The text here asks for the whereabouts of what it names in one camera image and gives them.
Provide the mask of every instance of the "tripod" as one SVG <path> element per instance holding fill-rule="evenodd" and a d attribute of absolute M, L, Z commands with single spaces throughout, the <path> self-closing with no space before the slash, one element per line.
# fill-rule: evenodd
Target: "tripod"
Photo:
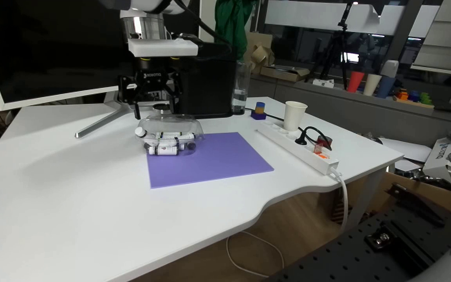
<path fill-rule="evenodd" d="M 320 73 L 319 79 L 326 80 L 328 78 L 328 72 L 335 60 L 337 55 L 340 56 L 342 64 L 342 79 L 344 80 L 344 90 L 347 89 L 347 60 L 345 59 L 345 47 L 346 47 L 346 30 L 347 30 L 347 16 L 349 16 L 349 11 L 351 10 L 353 3 L 349 2 L 346 5 L 342 19 L 337 24 L 342 27 L 342 30 L 333 33 L 328 46 L 325 48 L 323 55 L 319 57 L 318 61 L 314 64 L 311 72 L 306 77 L 305 82 L 308 82 L 310 78 L 314 76 L 314 73 L 319 68 L 319 66 L 324 62 L 323 70 Z"/>

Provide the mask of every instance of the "white desk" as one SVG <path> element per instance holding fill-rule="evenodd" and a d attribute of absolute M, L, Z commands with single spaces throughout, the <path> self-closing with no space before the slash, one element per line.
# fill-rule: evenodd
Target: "white desk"
<path fill-rule="evenodd" d="M 257 101 L 283 117 L 283 104 L 252 98 L 248 107 Z M 101 104 L 23 108 L 0 140 L 0 281 L 126 282 L 253 225 L 272 203 L 339 187 L 252 130 L 256 121 L 245 114 L 201 120 L 202 127 L 239 132 L 273 172 L 151 190 L 132 115 L 74 138 L 108 111 Z M 346 181 L 372 174 L 360 205 L 381 168 L 402 158 L 308 114 L 302 125 L 333 138 Z"/>

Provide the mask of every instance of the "black pegboard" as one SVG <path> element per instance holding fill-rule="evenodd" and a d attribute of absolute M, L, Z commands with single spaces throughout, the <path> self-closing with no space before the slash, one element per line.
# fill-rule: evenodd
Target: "black pegboard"
<path fill-rule="evenodd" d="M 385 213 L 372 216 L 265 281 L 407 281 L 412 275 L 387 252 L 374 252 L 364 238 L 374 233 L 382 221 L 395 220 L 419 240 L 422 249 L 438 260 L 451 250 L 451 212 L 432 204 L 429 206 L 444 218 L 445 227 L 435 227 L 405 208 L 394 206 Z"/>

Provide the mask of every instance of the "black plug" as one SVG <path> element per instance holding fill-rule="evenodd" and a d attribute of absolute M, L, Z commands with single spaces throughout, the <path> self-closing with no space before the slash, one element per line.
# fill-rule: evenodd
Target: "black plug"
<path fill-rule="evenodd" d="M 303 130 L 302 133 L 300 134 L 300 137 L 295 139 L 295 143 L 299 144 L 299 145 L 307 145 L 307 141 L 306 141 L 306 130 Z"/>

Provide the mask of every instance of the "green cloth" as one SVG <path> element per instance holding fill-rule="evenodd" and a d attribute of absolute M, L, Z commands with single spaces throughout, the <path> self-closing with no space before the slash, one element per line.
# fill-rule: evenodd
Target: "green cloth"
<path fill-rule="evenodd" d="M 243 61 L 243 54 L 247 50 L 245 25 L 255 2 L 256 0 L 217 0 L 215 3 L 215 32 L 231 43 L 239 61 Z"/>

